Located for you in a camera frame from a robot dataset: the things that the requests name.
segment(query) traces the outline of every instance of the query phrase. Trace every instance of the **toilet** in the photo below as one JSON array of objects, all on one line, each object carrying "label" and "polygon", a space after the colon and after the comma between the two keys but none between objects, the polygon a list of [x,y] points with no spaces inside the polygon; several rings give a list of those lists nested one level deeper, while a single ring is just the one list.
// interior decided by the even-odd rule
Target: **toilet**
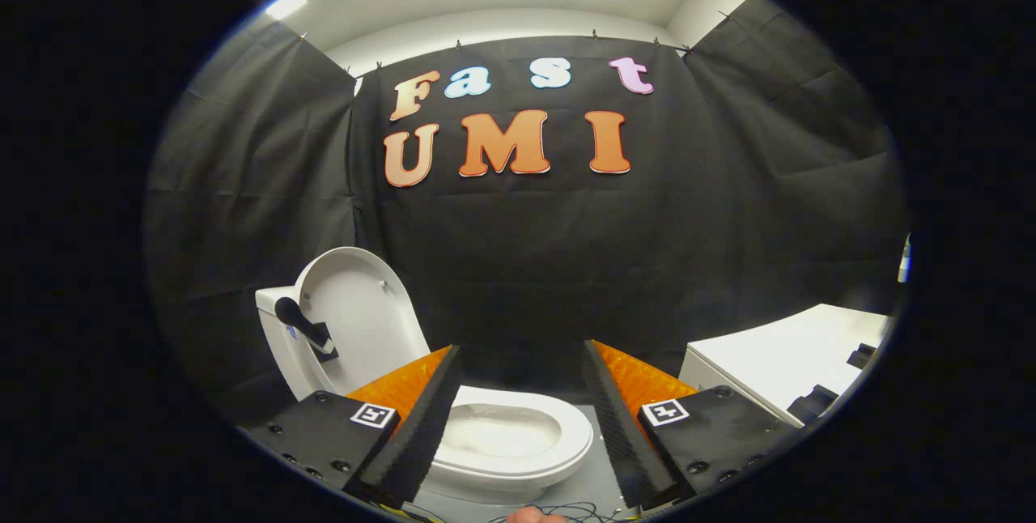
[{"label": "toilet", "polygon": [[[334,352],[313,347],[275,314],[290,297],[325,323]],[[341,246],[311,261],[292,287],[256,291],[266,342],[301,401],[315,390],[348,395],[429,354],[403,283],[376,255]],[[575,406],[547,395],[461,385],[423,491],[491,504],[524,504],[573,474],[594,429]]]}]

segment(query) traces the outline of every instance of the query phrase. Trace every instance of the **orange letter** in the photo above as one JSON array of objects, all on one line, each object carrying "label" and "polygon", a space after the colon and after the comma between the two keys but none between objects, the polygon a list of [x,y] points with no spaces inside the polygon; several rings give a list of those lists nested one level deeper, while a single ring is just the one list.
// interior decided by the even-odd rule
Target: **orange letter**
[{"label": "orange letter", "polygon": [[428,92],[431,90],[428,84],[434,83],[436,80],[439,80],[439,72],[432,69],[430,72],[413,78],[413,80],[396,84],[399,96],[396,98],[396,111],[392,113],[388,120],[400,120],[400,118],[409,117],[410,114],[416,113],[421,109],[421,104],[418,104],[414,98],[428,98]]},{"label": "orange letter", "polygon": [[432,169],[432,136],[439,129],[439,124],[425,124],[418,127],[413,135],[418,136],[421,146],[418,150],[418,166],[403,169],[403,143],[410,133],[397,132],[385,137],[385,180],[396,187],[410,187],[421,183]]},{"label": "orange letter", "polygon": [[544,120],[547,120],[547,113],[543,110],[522,110],[511,121],[508,132],[501,133],[489,114],[464,117],[460,124],[467,128],[467,161],[461,166],[460,175],[486,175],[489,169],[482,163],[483,150],[496,173],[502,173],[515,147],[518,151],[514,163],[511,163],[512,172],[519,175],[547,173],[550,163],[543,157]]},{"label": "orange letter", "polygon": [[623,140],[618,137],[618,124],[626,117],[607,110],[595,110],[586,113],[586,120],[594,125],[594,147],[597,151],[589,169],[594,173],[625,173],[630,170],[630,162],[623,155]]}]

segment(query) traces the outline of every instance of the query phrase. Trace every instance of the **toilet seat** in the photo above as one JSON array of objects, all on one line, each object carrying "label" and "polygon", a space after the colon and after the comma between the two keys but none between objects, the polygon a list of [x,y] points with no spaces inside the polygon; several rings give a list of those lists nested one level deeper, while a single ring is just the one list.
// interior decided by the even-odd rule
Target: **toilet seat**
[{"label": "toilet seat", "polygon": [[582,459],[594,438],[594,429],[575,406],[547,397],[520,391],[461,386],[452,407],[489,404],[536,410],[551,416],[560,427],[560,435],[550,448],[528,457],[494,457],[440,444],[434,464],[463,471],[506,478],[535,478],[563,469]]}]

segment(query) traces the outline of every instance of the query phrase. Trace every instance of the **finger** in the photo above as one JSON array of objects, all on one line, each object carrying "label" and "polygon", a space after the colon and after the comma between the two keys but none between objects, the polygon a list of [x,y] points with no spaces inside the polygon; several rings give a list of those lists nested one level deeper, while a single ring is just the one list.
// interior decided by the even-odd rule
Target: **finger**
[{"label": "finger", "polygon": [[[508,516],[506,523],[542,523],[544,520],[543,512],[541,512],[540,509],[525,506],[511,513],[511,515]],[[565,521],[547,521],[546,523],[565,523]]]}]

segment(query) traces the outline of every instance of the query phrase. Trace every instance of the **toilet lid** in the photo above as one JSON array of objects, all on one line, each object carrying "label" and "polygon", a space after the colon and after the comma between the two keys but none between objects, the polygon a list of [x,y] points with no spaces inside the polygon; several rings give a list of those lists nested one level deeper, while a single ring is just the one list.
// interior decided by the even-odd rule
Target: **toilet lid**
[{"label": "toilet lid", "polygon": [[594,427],[578,408],[548,395],[520,391],[499,391],[482,387],[461,386],[453,407],[467,404],[491,404],[529,408],[547,413],[560,426],[560,437],[553,446],[529,457],[494,457],[462,451],[440,444],[435,452],[435,464],[448,468],[478,472],[490,476],[525,478],[560,470],[582,459],[594,440]]},{"label": "toilet lid", "polygon": [[322,370],[336,394],[347,395],[430,353],[402,281],[369,251],[326,251],[303,269],[294,297],[311,323],[327,325],[338,357]]}]

